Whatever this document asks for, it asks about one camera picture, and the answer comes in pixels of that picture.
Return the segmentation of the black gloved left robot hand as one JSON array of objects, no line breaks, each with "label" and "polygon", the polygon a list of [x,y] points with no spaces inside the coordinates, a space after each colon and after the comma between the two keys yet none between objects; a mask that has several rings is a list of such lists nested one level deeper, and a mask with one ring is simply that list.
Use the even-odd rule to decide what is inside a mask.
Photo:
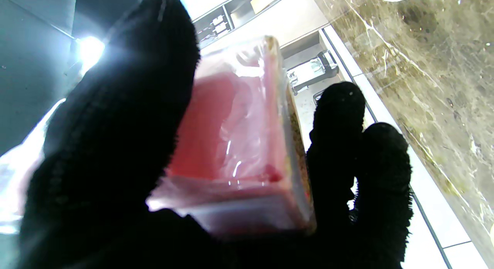
[{"label": "black gloved left robot hand", "polygon": [[18,269],[400,269],[409,236],[410,158],[388,123],[363,128],[350,82],[323,91],[308,173],[311,236],[220,242],[191,216],[150,211],[171,161],[200,51],[180,0],[141,0],[54,112],[19,234]]}]

